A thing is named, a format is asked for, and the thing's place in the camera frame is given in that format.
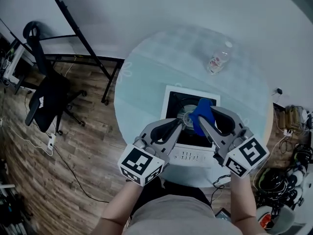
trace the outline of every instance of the bottle cap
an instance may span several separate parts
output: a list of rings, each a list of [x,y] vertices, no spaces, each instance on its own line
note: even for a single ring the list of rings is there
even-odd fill
[[[233,48],[233,44],[229,41],[225,42],[225,45],[228,47],[228,48]]]

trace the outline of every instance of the gray shirt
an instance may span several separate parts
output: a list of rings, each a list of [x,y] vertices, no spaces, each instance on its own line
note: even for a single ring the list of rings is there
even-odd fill
[[[166,195],[139,208],[124,235],[242,235],[201,201]]]

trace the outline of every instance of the black office chair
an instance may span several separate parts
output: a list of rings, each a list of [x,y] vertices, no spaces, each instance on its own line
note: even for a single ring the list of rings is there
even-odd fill
[[[62,135],[63,132],[59,130],[59,126],[62,113],[65,112],[80,125],[85,126],[84,122],[78,120],[69,111],[68,104],[80,94],[86,96],[87,92],[80,90],[73,95],[68,95],[69,80],[58,74],[50,61],[46,60],[40,44],[40,29],[37,22],[29,22],[24,28],[23,36],[32,49],[39,71],[45,75],[29,102],[30,111],[25,120],[26,125],[29,126],[34,119],[39,129],[46,132],[57,116],[56,133]]]

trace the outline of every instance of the black glass cooktop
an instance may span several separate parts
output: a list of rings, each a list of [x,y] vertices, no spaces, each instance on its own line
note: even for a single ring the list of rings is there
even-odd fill
[[[212,147],[212,143],[206,137],[200,137],[194,132],[192,121],[189,119],[188,114],[193,112],[197,107],[201,96],[189,95],[179,92],[170,92],[169,101],[166,110],[166,118],[180,118],[184,120],[186,128],[180,133],[177,143],[200,146]],[[216,100],[208,98],[216,106]]]

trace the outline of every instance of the water bottle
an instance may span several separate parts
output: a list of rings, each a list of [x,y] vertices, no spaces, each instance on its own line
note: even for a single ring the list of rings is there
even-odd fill
[[[214,52],[207,65],[207,70],[211,75],[217,75],[224,68],[230,59],[232,48],[233,44],[227,41],[221,49]]]

